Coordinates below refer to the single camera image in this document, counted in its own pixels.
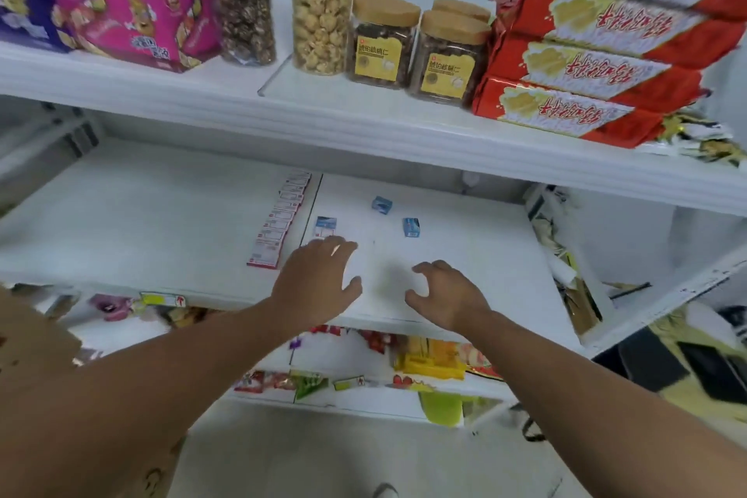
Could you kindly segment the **nut jar with cork lid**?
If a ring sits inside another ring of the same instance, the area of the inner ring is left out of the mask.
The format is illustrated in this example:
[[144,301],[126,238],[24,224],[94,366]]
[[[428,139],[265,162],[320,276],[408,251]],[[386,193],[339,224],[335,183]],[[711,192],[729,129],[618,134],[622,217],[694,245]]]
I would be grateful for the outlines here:
[[423,13],[407,92],[467,109],[487,67],[487,22],[441,10]]
[[349,80],[403,89],[421,8],[405,0],[352,0],[344,73]]
[[472,18],[482,23],[491,23],[491,12],[471,2],[461,0],[434,0],[432,4],[433,11],[457,14],[466,18]]

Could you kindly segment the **person's right hand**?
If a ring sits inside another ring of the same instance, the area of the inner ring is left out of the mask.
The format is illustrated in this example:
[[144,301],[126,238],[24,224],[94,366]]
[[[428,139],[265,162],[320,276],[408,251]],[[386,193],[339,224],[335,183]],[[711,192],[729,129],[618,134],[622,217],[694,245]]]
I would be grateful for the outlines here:
[[476,319],[491,314],[481,291],[445,261],[422,262],[412,267],[412,271],[425,277],[426,295],[431,296],[435,305],[433,317],[424,318],[440,328],[465,333]]

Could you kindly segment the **green snack packet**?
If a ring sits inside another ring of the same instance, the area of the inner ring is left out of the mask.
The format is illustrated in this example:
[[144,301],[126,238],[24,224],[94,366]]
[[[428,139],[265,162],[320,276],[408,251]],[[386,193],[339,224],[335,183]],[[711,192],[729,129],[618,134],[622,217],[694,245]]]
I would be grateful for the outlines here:
[[464,422],[463,399],[455,393],[419,392],[418,399],[428,422],[458,428]]

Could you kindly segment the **brown cardboard box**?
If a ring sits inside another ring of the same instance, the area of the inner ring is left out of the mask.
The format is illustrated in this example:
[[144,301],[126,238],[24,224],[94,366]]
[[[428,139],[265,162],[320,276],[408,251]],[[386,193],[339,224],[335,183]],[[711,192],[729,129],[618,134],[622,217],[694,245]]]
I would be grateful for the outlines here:
[[[43,380],[97,358],[74,334],[41,313],[27,295],[0,284],[0,415],[5,402]],[[172,487],[182,437],[117,498],[167,498]]]

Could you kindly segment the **gold and white snack packets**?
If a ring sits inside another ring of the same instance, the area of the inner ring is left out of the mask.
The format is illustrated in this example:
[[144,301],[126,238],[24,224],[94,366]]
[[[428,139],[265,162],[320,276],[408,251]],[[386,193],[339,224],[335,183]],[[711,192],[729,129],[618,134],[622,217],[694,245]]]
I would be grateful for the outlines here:
[[657,156],[689,157],[747,172],[747,151],[733,139],[728,126],[686,112],[664,116],[658,135],[634,150]]

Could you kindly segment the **person's left hand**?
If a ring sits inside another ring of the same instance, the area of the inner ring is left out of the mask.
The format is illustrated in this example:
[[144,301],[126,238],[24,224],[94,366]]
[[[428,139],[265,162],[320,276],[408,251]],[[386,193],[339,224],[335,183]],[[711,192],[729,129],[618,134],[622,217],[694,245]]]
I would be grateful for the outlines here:
[[273,287],[271,305],[292,335],[340,316],[344,273],[358,244],[343,237],[316,238],[288,258]]

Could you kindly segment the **pink snack packet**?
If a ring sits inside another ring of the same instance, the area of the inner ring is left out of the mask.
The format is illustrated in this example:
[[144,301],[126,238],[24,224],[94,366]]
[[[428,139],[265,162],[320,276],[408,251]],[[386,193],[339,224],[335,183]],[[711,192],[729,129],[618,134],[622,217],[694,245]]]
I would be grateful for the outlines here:
[[175,73],[220,51],[214,0],[54,0],[51,16],[75,48]]

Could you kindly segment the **black and yellow bag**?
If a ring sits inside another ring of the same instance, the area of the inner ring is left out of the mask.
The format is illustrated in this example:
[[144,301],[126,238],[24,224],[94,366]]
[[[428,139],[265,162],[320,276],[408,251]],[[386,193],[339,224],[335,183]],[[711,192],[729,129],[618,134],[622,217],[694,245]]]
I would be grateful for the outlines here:
[[703,419],[747,426],[747,307],[690,302],[594,358]]

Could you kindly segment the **white shelf unit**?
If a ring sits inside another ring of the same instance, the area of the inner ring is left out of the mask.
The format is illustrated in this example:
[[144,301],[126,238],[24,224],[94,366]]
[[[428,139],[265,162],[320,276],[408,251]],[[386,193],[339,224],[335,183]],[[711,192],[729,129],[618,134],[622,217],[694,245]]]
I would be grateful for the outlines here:
[[[347,277],[363,295],[335,323],[459,339],[425,322],[404,291],[425,281],[410,267],[445,259],[492,308],[526,329],[591,356],[697,291],[747,266],[729,245],[711,269],[643,293],[583,339],[551,278],[522,207],[382,183],[397,160],[482,176],[601,192],[747,219],[747,172],[657,156],[473,116],[404,91],[356,86],[283,65],[273,73],[217,58],[174,74],[88,53],[0,41],[0,97],[125,116],[128,139],[102,136],[40,191],[0,219],[0,276],[98,292],[170,293],[224,310],[265,298],[276,271],[247,266],[249,250],[295,166],[314,174],[284,242],[313,238],[317,216],[357,242]],[[391,200],[388,215],[371,208]],[[421,236],[403,235],[403,218]]]

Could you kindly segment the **person's right forearm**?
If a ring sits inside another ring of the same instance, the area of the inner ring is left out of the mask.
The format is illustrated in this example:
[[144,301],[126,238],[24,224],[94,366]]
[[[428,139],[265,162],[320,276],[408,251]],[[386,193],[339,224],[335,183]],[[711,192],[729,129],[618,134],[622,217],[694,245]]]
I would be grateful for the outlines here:
[[699,418],[489,309],[460,331],[594,498],[747,498],[747,450]]

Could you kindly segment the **yellow shelf price tag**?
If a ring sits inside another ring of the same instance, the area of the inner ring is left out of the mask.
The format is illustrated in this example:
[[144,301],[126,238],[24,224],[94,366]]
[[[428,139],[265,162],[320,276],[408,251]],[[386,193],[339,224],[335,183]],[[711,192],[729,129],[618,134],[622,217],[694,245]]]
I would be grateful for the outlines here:
[[140,293],[140,300],[144,305],[159,307],[188,307],[188,301],[183,295],[169,293]]

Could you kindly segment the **person's left forearm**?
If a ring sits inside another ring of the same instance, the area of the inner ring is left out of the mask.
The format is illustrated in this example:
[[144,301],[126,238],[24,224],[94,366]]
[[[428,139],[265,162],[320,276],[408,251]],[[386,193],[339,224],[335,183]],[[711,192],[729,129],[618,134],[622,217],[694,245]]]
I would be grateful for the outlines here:
[[267,299],[0,402],[0,498],[113,498],[297,333]]

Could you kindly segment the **magenta snack packet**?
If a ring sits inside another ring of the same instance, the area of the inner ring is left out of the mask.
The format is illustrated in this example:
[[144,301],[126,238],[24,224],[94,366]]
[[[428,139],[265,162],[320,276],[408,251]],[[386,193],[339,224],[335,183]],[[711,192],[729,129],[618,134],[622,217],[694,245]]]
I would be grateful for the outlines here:
[[132,313],[134,299],[131,297],[95,294],[88,298],[88,305],[103,314],[104,320],[115,323],[127,319]]

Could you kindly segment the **yellow snack packet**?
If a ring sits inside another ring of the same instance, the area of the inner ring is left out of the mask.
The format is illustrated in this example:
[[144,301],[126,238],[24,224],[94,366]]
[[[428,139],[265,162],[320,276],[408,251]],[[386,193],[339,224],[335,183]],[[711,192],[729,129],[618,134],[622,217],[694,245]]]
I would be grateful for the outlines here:
[[407,336],[397,342],[394,369],[410,376],[462,381],[467,366],[459,355],[460,346],[458,342]]

